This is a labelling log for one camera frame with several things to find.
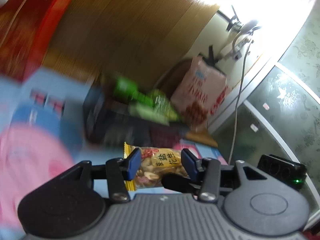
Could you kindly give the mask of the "red gift box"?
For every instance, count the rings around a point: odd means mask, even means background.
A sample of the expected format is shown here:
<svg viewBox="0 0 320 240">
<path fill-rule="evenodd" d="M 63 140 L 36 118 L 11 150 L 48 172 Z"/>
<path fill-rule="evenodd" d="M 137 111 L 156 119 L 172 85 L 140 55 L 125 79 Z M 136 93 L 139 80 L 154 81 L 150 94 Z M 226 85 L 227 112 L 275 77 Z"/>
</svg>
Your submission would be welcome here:
<svg viewBox="0 0 320 240">
<path fill-rule="evenodd" d="M 1 0 L 1 74 L 26 80 L 42 64 L 72 0 Z"/>
</svg>

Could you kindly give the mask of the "green gold foil packet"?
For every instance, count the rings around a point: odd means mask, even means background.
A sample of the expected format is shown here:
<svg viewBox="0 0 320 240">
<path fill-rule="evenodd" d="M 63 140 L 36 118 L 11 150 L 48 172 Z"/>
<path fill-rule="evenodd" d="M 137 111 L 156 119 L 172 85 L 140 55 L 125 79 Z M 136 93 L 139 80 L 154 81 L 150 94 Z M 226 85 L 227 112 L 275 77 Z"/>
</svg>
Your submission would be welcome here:
<svg viewBox="0 0 320 240">
<path fill-rule="evenodd" d="M 167 96 L 158 89 L 149 92 L 143 101 L 136 100 L 131 102 L 129 104 L 129 114 L 167 126 L 171 122 L 182 121 Z"/>
</svg>

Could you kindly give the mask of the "white power strip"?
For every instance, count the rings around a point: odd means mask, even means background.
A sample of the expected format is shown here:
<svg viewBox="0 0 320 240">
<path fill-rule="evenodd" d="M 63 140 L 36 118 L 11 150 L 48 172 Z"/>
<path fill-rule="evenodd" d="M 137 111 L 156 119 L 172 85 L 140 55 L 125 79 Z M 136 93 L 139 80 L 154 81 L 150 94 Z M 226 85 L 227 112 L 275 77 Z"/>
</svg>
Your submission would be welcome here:
<svg viewBox="0 0 320 240">
<path fill-rule="evenodd" d="M 229 31 L 224 47 L 218 53 L 219 59 L 232 58 L 234 61 L 238 61 L 242 57 L 242 49 L 253 40 L 254 32 L 260 28 L 256 20 L 246 24 L 236 23 Z"/>
</svg>

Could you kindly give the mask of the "large pink snack bag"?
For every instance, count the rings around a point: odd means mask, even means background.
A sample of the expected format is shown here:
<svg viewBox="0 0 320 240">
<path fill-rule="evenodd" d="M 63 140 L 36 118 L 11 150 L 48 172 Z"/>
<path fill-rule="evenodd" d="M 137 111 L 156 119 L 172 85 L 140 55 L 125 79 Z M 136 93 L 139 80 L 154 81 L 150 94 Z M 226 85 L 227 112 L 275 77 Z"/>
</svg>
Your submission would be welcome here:
<svg viewBox="0 0 320 240">
<path fill-rule="evenodd" d="M 192 73 L 201 80 L 201 82 L 197 82 L 197 84 L 202 88 L 202 92 L 197 92 L 197 95 L 201 98 L 202 103 L 206 103 L 208 106 L 210 117 L 217 112 L 221 103 L 230 92 L 227 85 L 227 76 L 218 69 L 206 64 L 200 56 L 193 58 Z"/>
</svg>

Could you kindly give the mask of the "bright green snack pack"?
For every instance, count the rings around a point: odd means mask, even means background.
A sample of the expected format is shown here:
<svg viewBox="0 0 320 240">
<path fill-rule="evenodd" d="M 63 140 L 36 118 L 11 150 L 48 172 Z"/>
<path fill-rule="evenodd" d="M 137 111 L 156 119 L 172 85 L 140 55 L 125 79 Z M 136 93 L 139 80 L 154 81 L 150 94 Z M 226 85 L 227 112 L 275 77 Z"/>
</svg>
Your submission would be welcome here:
<svg viewBox="0 0 320 240">
<path fill-rule="evenodd" d="M 152 98 L 140 92 L 137 84 L 125 77 L 118 77 L 116 79 L 113 95 L 116 98 L 123 99 L 127 102 L 136 101 L 149 107 L 153 107 Z"/>
</svg>

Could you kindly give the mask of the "yellow peanut packet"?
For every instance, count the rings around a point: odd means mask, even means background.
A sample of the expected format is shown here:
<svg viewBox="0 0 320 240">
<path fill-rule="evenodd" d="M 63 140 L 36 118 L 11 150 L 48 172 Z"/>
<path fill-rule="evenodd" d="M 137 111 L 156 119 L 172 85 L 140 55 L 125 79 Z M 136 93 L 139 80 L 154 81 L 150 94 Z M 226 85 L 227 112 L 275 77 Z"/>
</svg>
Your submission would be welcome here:
<svg viewBox="0 0 320 240">
<path fill-rule="evenodd" d="M 124 157 L 127 158 L 135 149 L 141 151 L 140 167 L 131 181 L 126 181 L 127 190 L 161 187 L 161 179 L 167 173 L 187 177 L 181 163 L 181 151 L 170 148 L 137 147 L 124 144 Z"/>
</svg>

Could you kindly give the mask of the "black sheep-print box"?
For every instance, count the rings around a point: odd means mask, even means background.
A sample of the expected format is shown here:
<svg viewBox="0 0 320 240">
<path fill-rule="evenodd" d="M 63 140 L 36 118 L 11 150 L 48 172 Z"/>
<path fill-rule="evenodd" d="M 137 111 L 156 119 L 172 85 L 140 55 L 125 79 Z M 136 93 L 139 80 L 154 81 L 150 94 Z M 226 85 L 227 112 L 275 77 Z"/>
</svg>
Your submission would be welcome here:
<svg viewBox="0 0 320 240">
<path fill-rule="evenodd" d="M 185 137 L 189 128 L 181 121 L 165 121 L 115 94 L 117 79 L 99 74 L 82 105 L 86 139 L 92 144 L 172 148 Z"/>
</svg>

